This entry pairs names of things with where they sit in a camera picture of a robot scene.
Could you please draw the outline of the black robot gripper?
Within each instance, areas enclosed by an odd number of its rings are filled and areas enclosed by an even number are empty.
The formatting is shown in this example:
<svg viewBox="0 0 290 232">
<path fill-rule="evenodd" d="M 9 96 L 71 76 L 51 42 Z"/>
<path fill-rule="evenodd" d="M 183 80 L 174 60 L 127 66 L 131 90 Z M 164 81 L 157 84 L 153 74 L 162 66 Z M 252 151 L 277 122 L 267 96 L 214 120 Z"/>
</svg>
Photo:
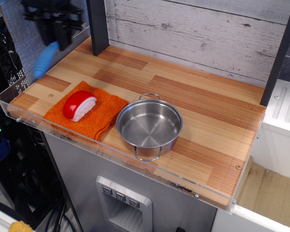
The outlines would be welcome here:
<svg viewBox="0 0 290 232">
<path fill-rule="evenodd" d="M 23 0 L 24 17 L 36 21 L 45 45 L 58 41 L 60 51 L 65 50 L 72 41 L 72 30 L 82 30 L 83 10 L 69 0 Z"/>
</svg>

